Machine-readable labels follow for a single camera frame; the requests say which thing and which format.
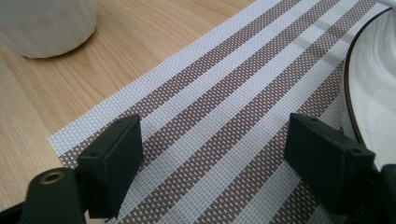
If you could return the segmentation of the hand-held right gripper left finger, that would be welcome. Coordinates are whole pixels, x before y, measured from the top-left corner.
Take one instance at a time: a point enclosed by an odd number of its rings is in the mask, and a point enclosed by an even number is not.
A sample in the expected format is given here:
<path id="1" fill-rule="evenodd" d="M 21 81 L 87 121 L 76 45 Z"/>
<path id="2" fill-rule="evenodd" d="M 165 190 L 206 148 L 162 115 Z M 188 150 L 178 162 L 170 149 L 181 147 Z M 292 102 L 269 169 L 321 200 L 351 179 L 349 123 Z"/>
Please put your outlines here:
<path id="1" fill-rule="evenodd" d="M 143 158 L 139 115 L 117 119 L 78 155 L 91 218 L 118 216 Z"/>

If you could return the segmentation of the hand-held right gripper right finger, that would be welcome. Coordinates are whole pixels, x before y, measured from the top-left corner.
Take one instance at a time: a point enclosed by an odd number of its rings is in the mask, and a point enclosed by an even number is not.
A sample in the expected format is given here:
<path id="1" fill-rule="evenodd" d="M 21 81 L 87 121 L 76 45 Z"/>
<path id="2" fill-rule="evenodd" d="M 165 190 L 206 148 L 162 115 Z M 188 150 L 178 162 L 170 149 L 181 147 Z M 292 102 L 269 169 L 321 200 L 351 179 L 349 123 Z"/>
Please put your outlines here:
<path id="1" fill-rule="evenodd" d="M 357 210 L 375 154 L 319 119 L 290 114 L 284 158 L 330 212 Z"/>

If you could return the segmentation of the white plate with dark rim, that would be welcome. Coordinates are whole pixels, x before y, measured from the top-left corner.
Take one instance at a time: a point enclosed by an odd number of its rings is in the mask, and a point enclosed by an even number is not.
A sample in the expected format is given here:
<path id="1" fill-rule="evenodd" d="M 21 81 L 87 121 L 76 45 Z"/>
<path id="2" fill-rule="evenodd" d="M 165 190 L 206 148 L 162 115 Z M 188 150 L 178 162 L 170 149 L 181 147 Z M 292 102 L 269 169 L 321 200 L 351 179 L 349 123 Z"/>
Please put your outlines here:
<path id="1" fill-rule="evenodd" d="M 396 164 L 396 0 L 355 35 L 346 55 L 341 93 L 344 134 L 374 152 L 381 169 Z"/>

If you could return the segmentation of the striped woven placemat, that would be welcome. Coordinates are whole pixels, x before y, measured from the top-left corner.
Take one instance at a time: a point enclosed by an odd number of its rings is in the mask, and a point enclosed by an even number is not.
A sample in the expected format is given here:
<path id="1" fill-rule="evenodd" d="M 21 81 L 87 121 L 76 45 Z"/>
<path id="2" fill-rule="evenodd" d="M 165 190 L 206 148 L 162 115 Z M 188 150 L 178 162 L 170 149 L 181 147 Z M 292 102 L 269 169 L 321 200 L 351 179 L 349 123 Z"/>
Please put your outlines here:
<path id="1" fill-rule="evenodd" d="M 104 224 L 356 224 L 284 161 L 289 116 L 341 125 L 347 49 L 373 0 L 255 0 L 49 139 L 63 165 L 113 120 L 141 118 L 144 159 Z"/>

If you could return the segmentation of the white ribbed cup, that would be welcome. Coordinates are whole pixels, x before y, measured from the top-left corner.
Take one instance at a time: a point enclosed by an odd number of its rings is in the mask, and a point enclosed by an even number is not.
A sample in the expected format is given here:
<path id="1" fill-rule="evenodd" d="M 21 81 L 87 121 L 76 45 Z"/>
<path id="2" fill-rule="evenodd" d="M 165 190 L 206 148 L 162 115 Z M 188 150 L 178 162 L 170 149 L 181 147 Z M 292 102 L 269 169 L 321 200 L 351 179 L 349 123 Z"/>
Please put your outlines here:
<path id="1" fill-rule="evenodd" d="M 0 0 L 0 43 L 28 58 L 79 47 L 96 23 L 92 0 Z"/>

